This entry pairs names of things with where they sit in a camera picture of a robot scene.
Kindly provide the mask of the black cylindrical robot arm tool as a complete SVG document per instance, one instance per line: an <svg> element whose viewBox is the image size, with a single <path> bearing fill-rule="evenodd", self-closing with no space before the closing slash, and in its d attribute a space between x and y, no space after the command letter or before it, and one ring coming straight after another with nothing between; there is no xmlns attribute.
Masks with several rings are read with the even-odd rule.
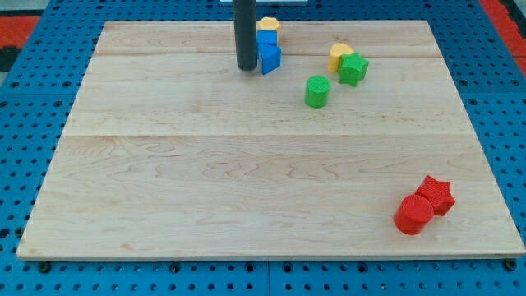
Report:
<svg viewBox="0 0 526 296"><path fill-rule="evenodd" d="M252 71L257 66L255 0L233 0L233 24L238 68Z"/></svg>

